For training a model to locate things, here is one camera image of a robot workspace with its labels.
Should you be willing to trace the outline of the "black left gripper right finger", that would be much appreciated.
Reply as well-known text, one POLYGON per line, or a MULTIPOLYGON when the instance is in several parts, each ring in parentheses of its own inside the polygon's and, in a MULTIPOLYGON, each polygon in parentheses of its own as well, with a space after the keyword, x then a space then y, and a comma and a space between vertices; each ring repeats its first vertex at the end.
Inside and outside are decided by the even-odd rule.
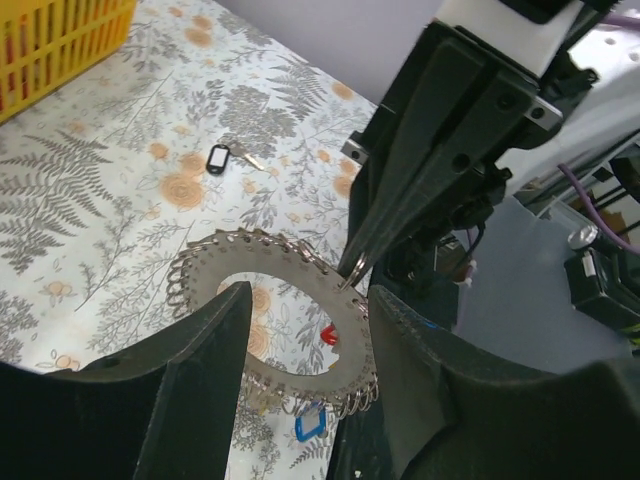
POLYGON ((639 363, 563 375, 500 358, 369 292, 379 398, 339 424, 331 479, 635 479, 639 363))

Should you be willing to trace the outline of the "blue key tag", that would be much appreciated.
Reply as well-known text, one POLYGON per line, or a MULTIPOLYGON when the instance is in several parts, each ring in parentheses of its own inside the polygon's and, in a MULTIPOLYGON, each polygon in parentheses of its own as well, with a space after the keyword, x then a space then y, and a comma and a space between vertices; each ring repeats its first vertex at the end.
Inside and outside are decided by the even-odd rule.
POLYGON ((298 442, 307 442, 316 437, 327 434, 326 409, 318 405, 312 405, 295 419, 295 437, 298 442))

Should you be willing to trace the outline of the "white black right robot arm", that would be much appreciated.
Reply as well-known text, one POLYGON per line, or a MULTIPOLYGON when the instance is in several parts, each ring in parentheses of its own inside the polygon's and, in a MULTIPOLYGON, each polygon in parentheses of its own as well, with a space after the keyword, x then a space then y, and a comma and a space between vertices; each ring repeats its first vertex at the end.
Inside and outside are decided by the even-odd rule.
POLYGON ((571 304, 563 265, 580 227, 562 200, 639 138, 639 66, 612 1, 446 1, 366 128, 339 263, 424 311, 451 284, 437 242, 474 230, 455 332, 547 372, 626 357, 626 340, 571 304))

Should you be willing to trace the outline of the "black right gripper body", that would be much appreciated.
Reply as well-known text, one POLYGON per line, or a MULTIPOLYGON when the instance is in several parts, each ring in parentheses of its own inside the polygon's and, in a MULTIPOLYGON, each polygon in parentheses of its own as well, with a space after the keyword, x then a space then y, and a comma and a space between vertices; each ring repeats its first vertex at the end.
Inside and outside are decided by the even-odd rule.
POLYGON ((446 1, 424 28, 345 154, 363 161, 342 256, 345 287, 396 253, 399 271, 454 230, 482 227, 511 172, 499 158, 554 134, 542 97, 553 65, 582 36, 580 1, 446 1))

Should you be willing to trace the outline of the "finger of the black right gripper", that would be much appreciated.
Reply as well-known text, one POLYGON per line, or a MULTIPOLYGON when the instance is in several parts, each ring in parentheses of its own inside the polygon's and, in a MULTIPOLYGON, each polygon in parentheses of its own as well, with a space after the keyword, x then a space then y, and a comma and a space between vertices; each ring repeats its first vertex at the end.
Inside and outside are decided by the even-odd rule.
MULTIPOLYGON (((474 83, 479 91, 454 131, 427 158, 408 195, 424 206, 390 249, 423 224, 440 223, 443 210, 452 212, 461 205, 464 190, 477 183, 472 169, 484 161, 495 162, 512 145, 536 97, 537 85, 531 77, 491 53, 481 53, 486 65, 474 83)), ((357 266, 349 274, 350 284, 356 284, 372 267, 366 268, 362 261, 357 266)))
POLYGON ((370 268, 424 204, 409 200, 434 148, 449 136, 479 89, 486 57, 443 22, 424 28, 358 138, 368 158, 353 184, 349 236, 338 271, 370 268))

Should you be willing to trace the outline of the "red key tag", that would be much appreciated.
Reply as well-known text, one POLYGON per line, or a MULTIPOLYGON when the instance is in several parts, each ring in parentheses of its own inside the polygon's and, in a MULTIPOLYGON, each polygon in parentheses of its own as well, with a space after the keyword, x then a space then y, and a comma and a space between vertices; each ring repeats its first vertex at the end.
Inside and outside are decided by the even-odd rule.
POLYGON ((330 346, 336 346, 339 341, 339 336, 337 333, 337 329, 334 324, 330 324, 320 332, 321 340, 330 346))

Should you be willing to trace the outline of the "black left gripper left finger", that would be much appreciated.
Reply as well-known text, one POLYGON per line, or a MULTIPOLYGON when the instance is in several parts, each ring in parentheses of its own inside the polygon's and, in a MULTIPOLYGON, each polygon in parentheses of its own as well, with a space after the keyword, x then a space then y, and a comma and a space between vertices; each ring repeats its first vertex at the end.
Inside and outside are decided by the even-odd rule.
POLYGON ((79 371, 1 367, 5 479, 221 479, 251 323, 251 287, 79 371))

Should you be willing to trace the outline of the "black key tag with key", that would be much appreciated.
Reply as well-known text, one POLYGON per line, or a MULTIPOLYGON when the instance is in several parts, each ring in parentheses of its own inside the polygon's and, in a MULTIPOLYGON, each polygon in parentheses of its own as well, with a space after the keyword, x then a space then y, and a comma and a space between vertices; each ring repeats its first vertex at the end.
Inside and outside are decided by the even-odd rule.
POLYGON ((206 172, 214 176, 222 175, 231 157, 244 159, 259 171, 265 170, 265 167, 241 143, 228 142, 226 144, 218 143, 212 147, 205 165, 206 172))

